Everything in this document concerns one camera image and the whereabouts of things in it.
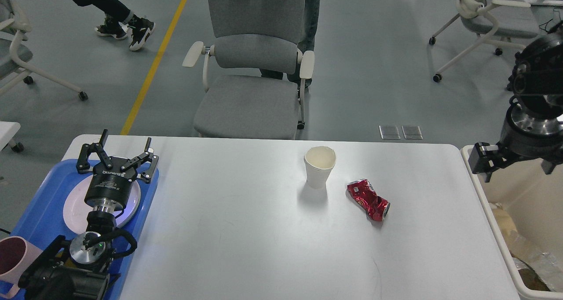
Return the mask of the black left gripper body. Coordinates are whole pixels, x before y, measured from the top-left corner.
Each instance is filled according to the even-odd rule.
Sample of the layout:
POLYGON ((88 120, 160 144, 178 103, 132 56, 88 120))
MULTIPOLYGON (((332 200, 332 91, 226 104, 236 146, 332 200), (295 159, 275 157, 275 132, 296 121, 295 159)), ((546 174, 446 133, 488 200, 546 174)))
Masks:
POLYGON ((134 166, 121 171, 121 167, 127 166, 129 159, 115 156, 110 159, 111 168, 106 168, 102 162, 94 166, 84 202, 95 207, 105 200, 114 205, 115 211, 122 211, 128 206, 132 190, 139 187, 136 181, 138 172, 134 166))

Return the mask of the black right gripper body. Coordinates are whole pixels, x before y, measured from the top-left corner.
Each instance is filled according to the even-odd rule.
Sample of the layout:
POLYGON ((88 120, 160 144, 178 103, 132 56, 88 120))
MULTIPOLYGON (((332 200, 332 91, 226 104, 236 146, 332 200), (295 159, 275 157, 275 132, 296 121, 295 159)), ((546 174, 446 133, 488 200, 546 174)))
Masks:
POLYGON ((507 161, 542 158, 562 164, 562 123, 557 118, 533 118, 519 104, 513 104, 505 115, 497 146, 507 161))

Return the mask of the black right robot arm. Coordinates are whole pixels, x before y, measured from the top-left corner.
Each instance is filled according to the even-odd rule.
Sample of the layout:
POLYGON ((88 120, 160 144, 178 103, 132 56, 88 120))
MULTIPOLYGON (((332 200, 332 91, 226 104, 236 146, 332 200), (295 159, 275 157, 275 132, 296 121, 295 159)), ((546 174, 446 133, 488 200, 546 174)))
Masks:
POLYGON ((476 143, 468 163, 490 182, 493 172, 541 158, 547 175, 562 164, 562 23, 515 55, 508 88, 513 96, 496 144, 476 143))

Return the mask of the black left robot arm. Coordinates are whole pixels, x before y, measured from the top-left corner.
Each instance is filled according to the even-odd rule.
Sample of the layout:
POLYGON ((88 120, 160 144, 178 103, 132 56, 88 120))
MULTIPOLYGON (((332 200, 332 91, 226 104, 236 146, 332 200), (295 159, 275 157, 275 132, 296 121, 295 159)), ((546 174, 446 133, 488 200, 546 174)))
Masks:
POLYGON ((42 249, 18 281, 25 300, 115 300, 156 190, 159 157, 147 138, 132 158, 100 140, 57 164, 15 233, 42 249))

